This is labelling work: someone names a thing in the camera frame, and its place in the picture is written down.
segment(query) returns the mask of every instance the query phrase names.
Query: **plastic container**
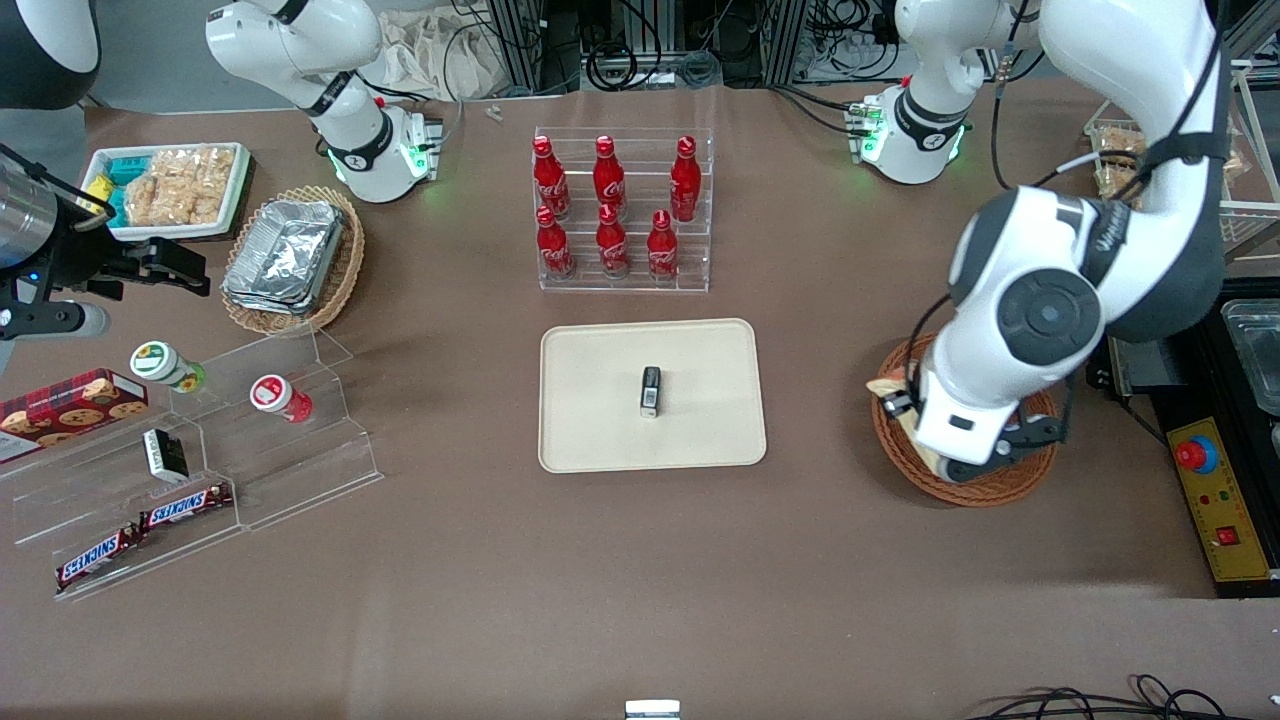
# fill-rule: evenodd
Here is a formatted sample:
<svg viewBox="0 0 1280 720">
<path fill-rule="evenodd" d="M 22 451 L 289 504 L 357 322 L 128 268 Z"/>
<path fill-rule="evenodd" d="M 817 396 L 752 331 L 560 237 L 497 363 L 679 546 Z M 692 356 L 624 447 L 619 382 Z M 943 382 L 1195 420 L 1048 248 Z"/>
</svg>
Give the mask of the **plastic container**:
<svg viewBox="0 0 1280 720">
<path fill-rule="evenodd" d="M 1258 409 L 1280 416 L 1280 300 L 1233 300 L 1222 319 Z"/>
<path fill-rule="evenodd" d="M 160 150 L 196 150 L 209 146 L 223 150 L 234 150 L 236 159 L 232 160 L 232 173 L 227 179 L 227 191 L 223 193 L 223 205 L 218 210 L 218 222 L 198 225 L 127 225 L 111 228 L 111 234 L 122 242 L 145 242 L 152 237 L 168 237 L 182 240 L 189 237 L 206 237 L 223 234 L 230 229 L 239 205 L 241 195 L 244 191 L 244 179 L 248 177 L 250 152 L 239 142 L 198 142 L 192 145 L 138 145 L 134 147 L 108 147 L 97 150 L 88 161 L 88 169 L 81 181 L 81 190 L 87 191 L 88 186 L 99 174 L 106 173 L 108 165 L 116 158 L 137 158 L 155 155 Z"/>
<path fill-rule="evenodd" d="M 205 368 L 178 354 L 168 342 L 143 342 L 129 357 L 133 374 L 152 383 L 173 388 L 175 392 L 196 392 L 205 384 Z"/>
</svg>

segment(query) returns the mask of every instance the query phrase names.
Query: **brown table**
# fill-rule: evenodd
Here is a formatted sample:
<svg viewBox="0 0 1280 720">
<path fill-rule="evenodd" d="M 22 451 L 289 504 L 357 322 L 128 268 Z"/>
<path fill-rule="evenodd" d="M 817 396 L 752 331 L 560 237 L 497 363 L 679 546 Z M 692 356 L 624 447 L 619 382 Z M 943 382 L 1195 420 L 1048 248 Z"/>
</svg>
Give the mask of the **brown table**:
<svg viewBox="0 0 1280 720">
<path fill-rule="evenodd" d="M 1066 81 L 1006 97 L 1004 169 L 1023 181 L 1080 151 L 1098 102 Z M 850 165 L 764 91 L 508 101 L 502 124 L 472 108 L 439 182 L 358 206 L 369 254 L 332 332 L 356 354 L 340 374 L 387 479 L 72 605 L 40 582 L 49 555 L 0 543 L 4 716 L 550 720 L 671 696 L 691 719 L 960 717 L 1033 685 L 1128 696 L 1135 671 L 1274 711 L 1280 606 L 1207 600 L 1167 454 L 1116 406 L 1083 389 L 1052 475 L 993 510 L 923 496 L 872 434 L 863 382 L 997 191 L 989 104 L 924 187 Z M 538 124 L 714 127 L 712 292 L 543 295 Z M 91 147 L 241 141 L 255 204 L 335 184 L 301 113 L 92 110 L 90 129 Z M 204 250 L 218 282 L 227 246 Z M 155 334 L 192 357 L 253 340 L 172 290 L 131 287 L 114 316 L 100 340 L 19 347 L 3 395 L 123 366 Z M 760 464 L 541 470 L 548 328 L 718 316 L 755 327 Z"/>
</svg>

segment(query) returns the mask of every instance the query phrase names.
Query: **emergency stop button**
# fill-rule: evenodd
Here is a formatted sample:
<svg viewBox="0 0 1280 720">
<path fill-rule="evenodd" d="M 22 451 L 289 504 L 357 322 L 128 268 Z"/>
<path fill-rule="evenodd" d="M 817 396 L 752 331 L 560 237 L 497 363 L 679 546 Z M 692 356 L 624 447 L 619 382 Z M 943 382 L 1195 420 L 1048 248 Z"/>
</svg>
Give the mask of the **emergency stop button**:
<svg viewBox="0 0 1280 720">
<path fill-rule="evenodd" d="M 1217 447 L 1204 436 L 1192 436 L 1174 448 L 1174 460 L 1180 468 L 1207 475 L 1217 469 Z"/>
</svg>

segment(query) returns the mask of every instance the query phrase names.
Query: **red bottle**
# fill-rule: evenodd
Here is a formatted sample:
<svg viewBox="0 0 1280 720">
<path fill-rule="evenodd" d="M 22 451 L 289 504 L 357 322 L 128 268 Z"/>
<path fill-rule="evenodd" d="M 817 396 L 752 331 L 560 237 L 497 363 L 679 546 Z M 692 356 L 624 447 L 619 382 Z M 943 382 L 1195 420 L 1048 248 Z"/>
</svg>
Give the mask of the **red bottle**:
<svg viewBox="0 0 1280 720">
<path fill-rule="evenodd" d="M 543 255 L 547 277 L 553 281 L 566 281 L 573 277 L 576 265 L 568 251 L 568 237 L 564 228 L 556 222 L 556 213 L 543 205 L 538 209 L 538 250 Z"/>
<path fill-rule="evenodd" d="M 621 281 L 631 272 L 627 260 L 627 232 L 618 224 L 618 210 L 614 205 L 600 205 L 600 227 L 595 229 L 595 243 L 600 246 L 600 263 L 604 264 L 604 277 Z"/>
<path fill-rule="evenodd" d="M 676 142 L 676 164 L 671 167 L 671 213 L 676 220 L 687 223 L 698 211 L 698 193 L 703 188 L 703 170 L 694 154 L 698 142 L 686 135 Z"/>
<path fill-rule="evenodd" d="M 600 205 L 613 205 L 618 210 L 618 219 L 627 217 L 627 183 L 622 164 L 613 155 L 613 138 L 602 135 L 595 138 L 595 169 L 591 170 L 595 179 L 595 199 Z"/>
<path fill-rule="evenodd" d="M 649 231 L 649 274 L 659 283 L 676 279 L 676 231 L 671 229 L 671 214 L 655 210 L 653 229 Z"/>
<path fill-rule="evenodd" d="M 534 138 L 534 182 L 538 197 L 552 209 L 557 218 L 568 215 L 568 178 L 564 167 L 552 152 L 552 141 L 545 135 Z"/>
</svg>

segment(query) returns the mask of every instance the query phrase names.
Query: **white bag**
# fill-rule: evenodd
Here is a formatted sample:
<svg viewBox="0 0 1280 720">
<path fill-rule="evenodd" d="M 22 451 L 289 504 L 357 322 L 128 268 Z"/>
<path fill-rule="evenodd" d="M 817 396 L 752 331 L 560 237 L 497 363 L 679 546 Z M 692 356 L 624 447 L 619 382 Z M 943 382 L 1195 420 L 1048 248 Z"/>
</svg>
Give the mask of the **white bag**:
<svg viewBox="0 0 1280 720">
<path fill-rule="evenodd" d="M 483 6 L 462 6 L 462 10 L 489 17 Z M 379 85 L 442 100 L 467 100 L 490 96 L 511 83 L 498 56 L 498 38 L 486 24 L 476 24 L 476 15 L 442 5 L 430 10 L 384 10 L 378 22 L 383 26 L 387 59 Z M 444 50 L 458 28 L 466 29 L 448 47 L 445 83 Z"/>
</svg>

